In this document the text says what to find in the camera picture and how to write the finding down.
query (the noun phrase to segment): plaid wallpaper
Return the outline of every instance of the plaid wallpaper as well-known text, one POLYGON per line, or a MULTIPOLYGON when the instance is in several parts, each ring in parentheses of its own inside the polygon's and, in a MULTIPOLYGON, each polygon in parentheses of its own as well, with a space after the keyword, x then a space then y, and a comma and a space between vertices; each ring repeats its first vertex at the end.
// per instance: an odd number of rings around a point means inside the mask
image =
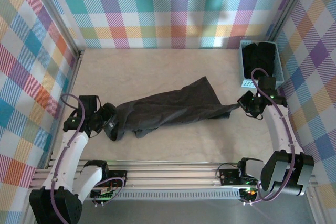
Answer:
POLYGON ((278 8, 276 14, 274 15, 272 23, 271 23, 271 25, 269 26, 269 28, 268 28, 268 30, 266 32, 266 40, 268 40, 268 38, 269 38, 272 30, 274 29, 274 26, 279 21, 280 16, 281 16, 282 12, 284 11, 285 7, 287 6, 288 2, 289 2, 289 0, 282 0, 281 1, 281 4, 279 5, 279 8, 278 8))
POLYGON ((263 39, 286 1, 65 0, 73 24, 54 0, 81 48, 237 48, 245 36, 263 39))
POLYGON ((47 157, 75 58, 41 0, 0 0, 0 223, 47 157))
POLYGON ((336 0, 299 0, 277 43, 291 124, 336 223, 336 0))

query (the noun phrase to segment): dark gray fabric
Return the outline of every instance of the dark gray fabric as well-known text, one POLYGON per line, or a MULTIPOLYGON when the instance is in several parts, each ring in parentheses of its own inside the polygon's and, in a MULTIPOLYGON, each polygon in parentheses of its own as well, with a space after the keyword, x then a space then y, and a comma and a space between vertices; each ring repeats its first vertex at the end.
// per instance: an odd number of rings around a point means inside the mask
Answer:
MULTIPOLYGON (((244 76, 251 79, 251 73, 255 68, 264 69, 270 76, 274 71, 276 46, 273 43, 260 42, 258 45, 252 43, 243 48, 244 76)), ((256 71, 254 78, 265 76, 261 71, 256 71)))
POLYGON ((238 104, 221 105, 207 78, 203 77, 180 90, 119 105, 119 124, 113 129, 112 138, 120 140, 125 131, 133 131, 141 138, 160 126, 228 118, 238 107, 238 104))

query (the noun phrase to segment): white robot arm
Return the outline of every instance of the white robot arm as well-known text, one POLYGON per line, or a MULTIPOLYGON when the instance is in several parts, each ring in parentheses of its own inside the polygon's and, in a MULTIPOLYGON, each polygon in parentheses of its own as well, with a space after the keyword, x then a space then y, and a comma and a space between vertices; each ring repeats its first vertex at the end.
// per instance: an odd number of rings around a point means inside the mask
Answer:
MULTIPOLYGON (((270 80, 269 77, 265 80, 259 80, 259 87, 263 88, 265 92, 271 92, 274 101, 277 101, 278 108, 284 115, 288 125, 288 109, 285 99, 278 96, 275 93, 275 80, 270 80)), ((59 220, 59 217, 55 214, 55 209, 50 205, 50 190, 54 183, 55 202, 61 215, 68 223, 78 223, 81 215, 81 205, 87 198, 88 194, 95 193, 98 196, 103 195, 102 191, 97 191, 97 184, 102 183, 102 180, 116 177, 117 171, 109 171, 106 161, 89 161, 84 169, 81 171, 79 177, 74 181, 75 172, 80 159, 80 155, 88 143, 89 136, 92 130, 99 133, 102 129, 105 130, 108 135, 115 125, 115 107, 107 103, 102 106, 97 112, 96 110, 96 96, 81 96, 79 99, 83 102, 85 107, 86 119, 81 127, 79 133, 76 135, 72 144, 67 146, 69 139, 75 133, 75 129, 79 125, 81 117, 80 109, 77 110, 77 117, 74 117, 74 113, 68 118, 64 124, 64 135, 62 146, 59 154, 55 160, 57 164, 60 162, 61 152, 64 147, 68 147, 64 156, 62 157, 57 176, 55 177, 55 167, 53 166, 50 174, 46 178, 40 190, 33 190, 29 197, 29 202, 32 206, 34 215, 38 224, 45 223, 64 223, 59 220)), ((236 188, 241 186, 243 192, 246 189, 246 182, 248 187, 255 188, 257 190, 257 181, 261 182, 262 188, 268 192, 277 192, 289 171, 289 164, 291 164, 291 146, 289 144, 289 136, 285 130, 282 118, 279 116, 276 108, 268 104, 267 101, 260 95, 253 95, 250 91, 242 96, 238 103, 245 110, 246 113, 250 113, 251 117, 257 118, 262 115, 267 122, 270 137, 273 144, 274 153, 268 162, 264 163, 261 160, 254 158, 243 158, 238 163, 238 167, 232 169, 220 167, 216 171, 216 183, 221 188, 236 188)), ((291 195, 303 195, 311 176, 314 161, 311 156, 305 155, 302 148, 299 146, 293 130, 290 128, 290 136, 293 139, 293 145, 295 148, 295 166, 290 175, 288 183, 283 188, 282 192, 291 195)), ((122 186, 126 183, 126 172, 123 175, 122 186)), ((154 177, 148 178, 148 189, 157 189, 153 186, 154 177)), ((172 181, 174 178, 169 178, 166 183, 172 181)), ((145 178, 141 180, 141 186, 146 183, 145 178)), ((256 199, 257 194, 246 195, 241 194, 240 198, 244 202, 253 201, 256 199)))

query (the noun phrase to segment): black bracket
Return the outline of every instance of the black bracket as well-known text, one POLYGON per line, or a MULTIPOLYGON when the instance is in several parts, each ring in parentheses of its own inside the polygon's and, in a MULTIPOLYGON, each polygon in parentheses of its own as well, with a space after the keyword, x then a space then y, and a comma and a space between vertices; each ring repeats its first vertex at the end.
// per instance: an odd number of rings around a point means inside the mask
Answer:
POLYGON ((238 169, 220 169, 219 178, 222 186, 251 185, 255 186, 257 180, 250 176, 240 176, 238 169))
POLYGON ((256 190, 239 189, 239 194, 240 194, 241 202, 246 202, 246 201, 253 202, 257 198, 256 190))
MULTIPOLYGON (((124 180, 124 186, 127 183, 127 171, 126 170, 109 170, 107 172, 107 178, 113 178, 113 177, 120 177, 124 180)), ((105 202, 107 200, 99 200, 100 197, 103 198, 111 198, 114 194, 115 190, 119 190, 122 187, 122 181, 119 179, 114 179, 114 180, 110 180, 104 184, 101 184, 97 187, 106 187, 108 188, 108 192, 106 193, 101 193, 100 190, 92 190, 90 193, 90 197, 91 198, 97 198, 96 203, 102 203, 105 202)))
POLYGON ((220 169, 219 177, 222 186, 241 185, 242 181, 239 178, 238 169, 220 169))

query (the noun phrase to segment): blue plastic basket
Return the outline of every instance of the blue plastic basket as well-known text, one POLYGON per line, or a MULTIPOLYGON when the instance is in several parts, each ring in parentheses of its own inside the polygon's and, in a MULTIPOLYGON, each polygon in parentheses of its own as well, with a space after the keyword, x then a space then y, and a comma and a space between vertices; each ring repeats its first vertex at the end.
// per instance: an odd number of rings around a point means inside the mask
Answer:
POLYGON ((243 48, 246 47, 247 45, 252 44, 252 43, 259 44, 260 42, 272 43, 276 46, 273 77, 276 78, 276 88, 278 88, 281 84, 283 84, 284 73, 282 71, 282 66, 281 66, 281 61, 280 61, 280 56, 279 56, 279 51, 278 51, 277 44, 274 43, 274 42, 271 42, 271 41, 253 41, 253 40, 242 40, 242 41, 240 41, 239 63, 240 63, 240 78, 241 78, 241 81, 242 81, 241 86, 245 87, 245 88, 255 88, 252 80, 251 79, 246 79, 244 77, 243 48))

